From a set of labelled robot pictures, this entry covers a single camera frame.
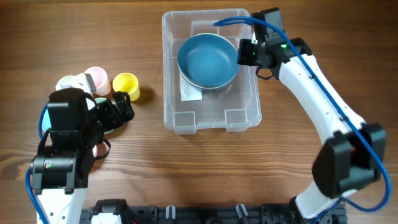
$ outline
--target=wooden table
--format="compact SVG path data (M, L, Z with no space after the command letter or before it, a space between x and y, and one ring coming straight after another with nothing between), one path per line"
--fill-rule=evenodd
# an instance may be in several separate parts
M92 66L113 79L138 76L146 101L110 134L112 150L96 162L85 207L125 198L129 205L285 203L312 181L321 148L306 113L278 80L259 80L262 122L242 133L200 130L179 136L163 122L161 17L167 11L279 6L290 37L312 48L342 98L387 131L384 164L398 184L397 2L137 1L0 5L0 223L35 223L24 177L35 156L40 112L65 75ZM370 207L383 181L353 198ZM398 194L380 212L348 206L350 223L396 223Z

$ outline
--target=blue bowl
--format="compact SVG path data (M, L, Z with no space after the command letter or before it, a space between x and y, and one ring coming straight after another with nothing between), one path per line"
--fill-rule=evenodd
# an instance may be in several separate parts
M238 53L227 39L216 34L198 34L186 40L177 54L184 79L203 90L227 85L239 70Z

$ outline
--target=clear plastic container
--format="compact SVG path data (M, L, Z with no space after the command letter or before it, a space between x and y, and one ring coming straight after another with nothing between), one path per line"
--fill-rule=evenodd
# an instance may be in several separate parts
M257 77L252 67L241 65L226 88L203 91L202 100L181 100L177 52L184 41L196 34L214 33L238 49L240 39L251 39L251 27L245 24L213 27L214 22L231 16L249 13L244 9L222 9L163 15L164 124L177 134L195 134L197 129L208 128L245 131L261 122Z

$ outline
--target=table surface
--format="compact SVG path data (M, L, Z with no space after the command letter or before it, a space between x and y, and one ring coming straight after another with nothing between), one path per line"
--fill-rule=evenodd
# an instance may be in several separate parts
M65 75L103 67L112 80L137 75L144 100L109 135L95 163L85 207L125 198L129 205L217 206L286 203L312 181L321 143L294 95L259 80L261 124L242 133L205 129L179 136L163 122L161 17L167 11L279 6L290 37L312 48L323 73L368 123L387 132L384 164L398 184L398 2L136 1L0 5L0 223L34 223L25 172L35 156L40 112ZM353 196L370 207L384 182ZM348 206L350 223L396 223L398 194L383 210Z

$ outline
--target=pink cup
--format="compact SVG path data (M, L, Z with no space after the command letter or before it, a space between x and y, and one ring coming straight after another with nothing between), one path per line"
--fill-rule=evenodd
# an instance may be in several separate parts
M108 75L102 68L91 67L85 71L85 74L90 74L93 77L94 85L97 89L95 94L99 96L105 96L112 90Z

